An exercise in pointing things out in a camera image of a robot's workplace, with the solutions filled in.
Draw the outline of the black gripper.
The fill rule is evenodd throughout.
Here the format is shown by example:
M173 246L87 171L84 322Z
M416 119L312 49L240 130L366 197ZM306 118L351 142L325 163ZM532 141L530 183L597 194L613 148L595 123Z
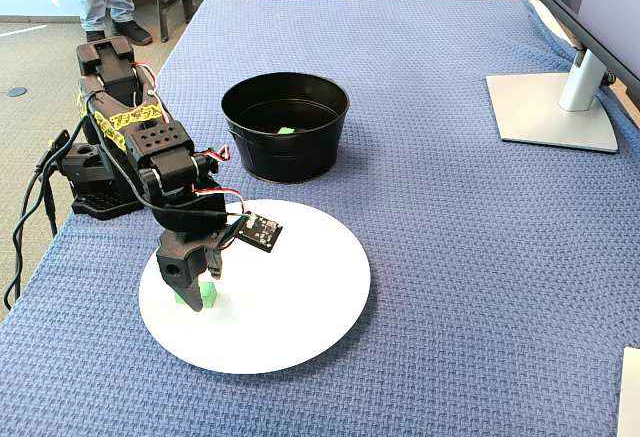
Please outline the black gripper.
M194 311L203 309L199 275L208 269L213 279L222 273L221 250L201 245L187 246L172 243L176 237L191 239L220 231L227 222L225 200L221 194L198 197L192 192L179 191L156 198L153 215L164 231L158 238L156 258L164 282ZM169 243L163 243L167 237Z

